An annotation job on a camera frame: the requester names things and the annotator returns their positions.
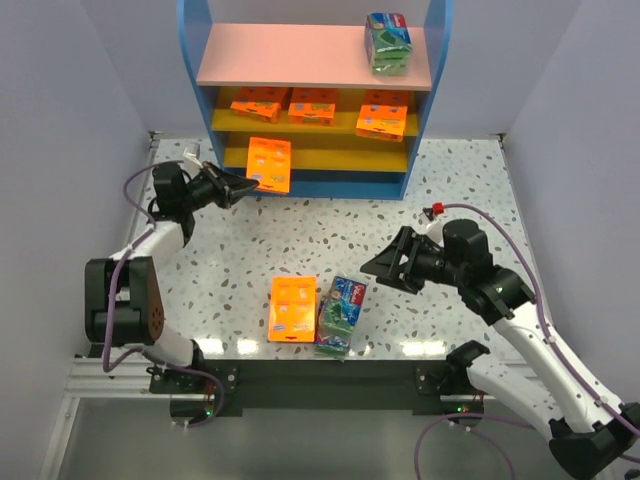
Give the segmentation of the orange sponge box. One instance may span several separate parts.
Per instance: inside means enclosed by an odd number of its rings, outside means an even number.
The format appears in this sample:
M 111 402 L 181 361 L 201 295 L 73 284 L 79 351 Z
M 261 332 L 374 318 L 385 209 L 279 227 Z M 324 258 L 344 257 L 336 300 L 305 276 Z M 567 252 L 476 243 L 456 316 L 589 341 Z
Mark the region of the orange sponge box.
M 315 277 L 274 277 L 267 339 L 277 343 L 313 343 L 316 335 Z
M 356 135 L 401 142 L 406 131 L 410 92 L 367 90 L 356 122 Z
M 259 182 L 257 190 L 266 193 L 290 193 L 291 143 L 285 140 L 251 137 L 246 177 Z
M 337 89 L 295 87 L 291 94 L 288 119 L 297 124 L 333 126 L 337 100 Z
M 290 92 L 288 87 L 245 86 L 239 90 L 230 108 L 241 116 L 277 123 Z

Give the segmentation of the green sponge pack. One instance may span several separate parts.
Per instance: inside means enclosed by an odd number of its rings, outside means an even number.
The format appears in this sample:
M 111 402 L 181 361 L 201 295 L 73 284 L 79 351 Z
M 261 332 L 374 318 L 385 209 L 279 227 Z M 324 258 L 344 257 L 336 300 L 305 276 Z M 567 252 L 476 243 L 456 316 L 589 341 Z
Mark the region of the green sponge pack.
M 365 49 L 374 75 L 403 76 L 409 69 L 413 48 L 401 13 L 374 12 L 367 15 Z
M 317 317 L 316 343 L 334 350 L 347 351 L 359 320 L 367 284 L 337 275 L 328 293 L 321 299 Z
M 350 342 L 339 336 L 320 337 L 315 341 L 314 348 L 320 356 L 344 361 L 350 351 Z

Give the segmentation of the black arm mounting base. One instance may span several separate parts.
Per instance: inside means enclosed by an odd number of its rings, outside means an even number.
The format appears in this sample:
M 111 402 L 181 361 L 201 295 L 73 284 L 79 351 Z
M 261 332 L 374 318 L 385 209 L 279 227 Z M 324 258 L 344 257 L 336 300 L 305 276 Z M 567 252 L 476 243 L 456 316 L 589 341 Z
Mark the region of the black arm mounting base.
M 246 410 L 398 410 L 480 414 L 486 397 L 444 360 L 207 360 L 222 417 Z

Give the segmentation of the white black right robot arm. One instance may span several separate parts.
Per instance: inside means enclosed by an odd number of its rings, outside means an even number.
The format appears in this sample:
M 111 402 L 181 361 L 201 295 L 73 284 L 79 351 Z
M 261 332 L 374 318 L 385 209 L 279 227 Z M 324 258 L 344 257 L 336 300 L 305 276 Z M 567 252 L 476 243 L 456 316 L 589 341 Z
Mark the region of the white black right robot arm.
M 624 402 L 584 365 L 525 281 L 494 263 L 475 221 L 432 221 L 430 228 L 427 234 L 401 228 L 361 272 L 411 294 L 428 282 L 455 288 L 464 305 L 518 351 L 537 380 L 512 371 L 477 341 L 448 355 L 455 374 L 526 420 L 572 478 L 595 478 L 636 441 L 638 404 Z

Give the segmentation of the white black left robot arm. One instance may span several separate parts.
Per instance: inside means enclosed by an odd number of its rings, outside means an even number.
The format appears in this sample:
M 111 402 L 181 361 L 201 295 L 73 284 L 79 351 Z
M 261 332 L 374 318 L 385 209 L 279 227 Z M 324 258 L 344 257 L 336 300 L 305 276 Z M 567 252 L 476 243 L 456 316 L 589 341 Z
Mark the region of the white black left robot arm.
M 225 172 L 210 162 L 189 175 L 178 161 L 142 170 L 153 180 L 155 196 L 141 206 L 125 199 L 147 223 L 140 235 L 108 258 L 92 259 L 84 270 L 85 334 L 102 347 L 102 369 L 112 372 L 133 354 L 190 375 L 205 376 L 203 353 L 167 323 L 157 271 L 186 247 L 197 211 L 215 205 L 229 209 L 254 192 L 258 183 Z

